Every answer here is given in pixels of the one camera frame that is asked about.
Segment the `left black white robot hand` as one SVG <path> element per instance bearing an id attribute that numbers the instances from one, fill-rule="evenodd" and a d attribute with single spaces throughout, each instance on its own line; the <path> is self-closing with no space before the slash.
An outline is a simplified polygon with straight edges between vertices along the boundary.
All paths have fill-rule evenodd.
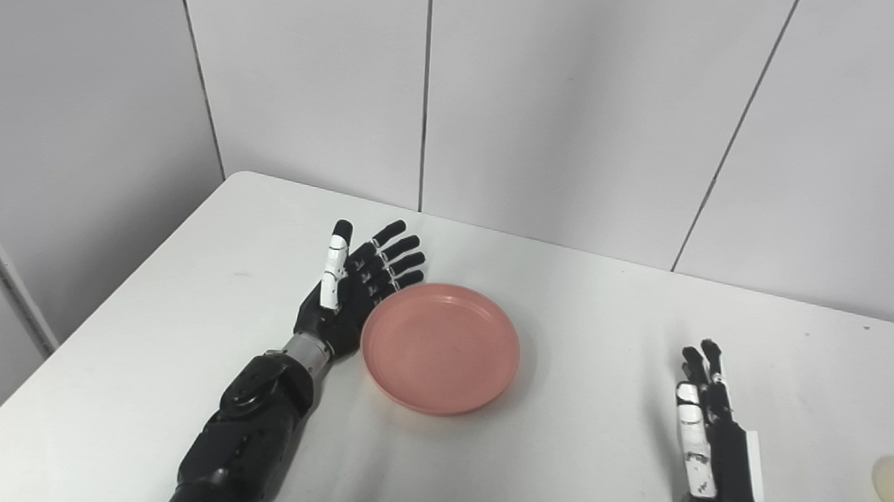
<path id="1" fill-rule="evenodd" d="M 325 268 L 301 303 L 293 337 L 315 345 L 327 364 L 353 355 L 375 307 L 424 281 L 426 255 L 418 235 L 396 220 L 352 248 L 353 225 L 340 219 L 330 235 Z"/>

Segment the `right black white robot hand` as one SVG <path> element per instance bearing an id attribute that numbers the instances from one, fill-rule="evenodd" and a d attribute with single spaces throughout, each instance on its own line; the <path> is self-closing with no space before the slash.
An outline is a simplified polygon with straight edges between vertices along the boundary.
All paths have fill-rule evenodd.
<path id="1" fill-rule="evenodd" d="M 705 338 L 682 357 L 675 402 L 687 484 L 679 502 L 763 502 L 760 438 L 734 418 L 721 347 Z"/>

